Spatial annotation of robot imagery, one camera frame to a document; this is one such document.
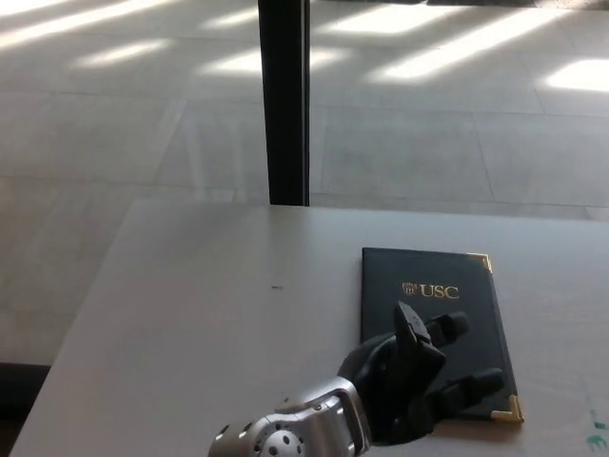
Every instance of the table surface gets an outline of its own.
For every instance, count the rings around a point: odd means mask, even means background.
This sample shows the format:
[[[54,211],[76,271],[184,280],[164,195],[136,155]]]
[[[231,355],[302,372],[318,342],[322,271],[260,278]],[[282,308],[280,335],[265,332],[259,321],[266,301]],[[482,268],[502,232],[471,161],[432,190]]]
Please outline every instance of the table surface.
[[[202,456],[219,427],[333,376],[362,247],[491,256],[526,422],[451,423],[370,455],[580,456],[609,442],[609,226],[140,201],[13,457]]]

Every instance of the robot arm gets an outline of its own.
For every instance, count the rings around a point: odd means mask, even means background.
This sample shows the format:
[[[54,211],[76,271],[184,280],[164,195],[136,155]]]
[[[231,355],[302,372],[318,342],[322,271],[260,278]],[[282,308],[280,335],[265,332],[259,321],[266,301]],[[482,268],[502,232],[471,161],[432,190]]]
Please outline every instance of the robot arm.
[[[467,332],[462,313],[423,323],[409,306],[394,311],[395,334],[373,338],[344,360],[339,376],[284,399],[273,414],[225,426],[209,457],[357,457],[372,445],[422,438],[441,420],[503,386],[491,368],[429,390],[442,369],[439,347]]]
[[[355,457],[370,449],[370,429],[358,393],[339,376],[286,398],[256,422],[226,426],[209,457]]]

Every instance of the tile floor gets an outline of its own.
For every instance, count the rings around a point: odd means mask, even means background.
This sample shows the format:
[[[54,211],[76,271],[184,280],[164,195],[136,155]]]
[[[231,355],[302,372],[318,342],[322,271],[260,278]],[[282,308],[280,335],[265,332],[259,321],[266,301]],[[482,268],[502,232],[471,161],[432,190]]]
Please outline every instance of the tile floor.
[[[0,360],[137,197],[264,202],[255,0],[0,2]],[[609,219],[609,12],[312,4],[319,206]]]

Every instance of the sunlight on floor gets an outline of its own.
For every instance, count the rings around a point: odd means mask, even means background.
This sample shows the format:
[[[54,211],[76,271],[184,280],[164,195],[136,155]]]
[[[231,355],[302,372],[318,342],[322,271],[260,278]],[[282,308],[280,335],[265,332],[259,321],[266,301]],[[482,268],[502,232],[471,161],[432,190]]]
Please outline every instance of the sunlight on floor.
[[[258,19],[258,7],[246,8],[245,10],[210,19],[201,25],[201,29],[235,27],[255,21],[256,19]]]
[[[161,7],[177,1],[180,0],[127,0],[107,7],[71,14],[70,16],[53,19],[18,30],[6,31],[0,34],[0,50],[23,45],[52,33],[76,30],[84,26],[107,21],[108,19]]]
[[[171,40],[167,39],[139,41],[137,43],[131,43],[112,50],[105,50],[87,57],[82,57],[74,62],[74,67],[98,68],[118,64],[143,54],[165,49],[170,44]]]
[[[311,48],[310,68],[317,70],[328,64],[348,57],[349,51],[335,48]],[[262,57],[260,50],[249,50],[218,62],[205,65],[199,72],[202,74],[262,74]]]
[[[552,88],[609,92],[609,60],[580,60],[545,80]]]
[[[71,0],[2,0],[0,4],[0,17],[40,10],[41,8],[52,7],[69,1]]]
[[[435,46],[436,49],[375,70],[366,79],[371,82],[399,82],[427,78],[477,54],[522,37],[571,12],[572,10],[518,10],[460,37],[440,43]]]
[[[397,34],[444,18],[451,10],[422,5],[383,5],[322,26],[320,32],[351,34]]]

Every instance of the black pole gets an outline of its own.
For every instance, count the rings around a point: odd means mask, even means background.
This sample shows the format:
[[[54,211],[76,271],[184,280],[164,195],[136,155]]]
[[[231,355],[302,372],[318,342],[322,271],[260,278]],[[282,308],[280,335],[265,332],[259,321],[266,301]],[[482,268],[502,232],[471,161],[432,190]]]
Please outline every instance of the black pole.
[[[308,206],[309,1],[258,0],[271,205]]]

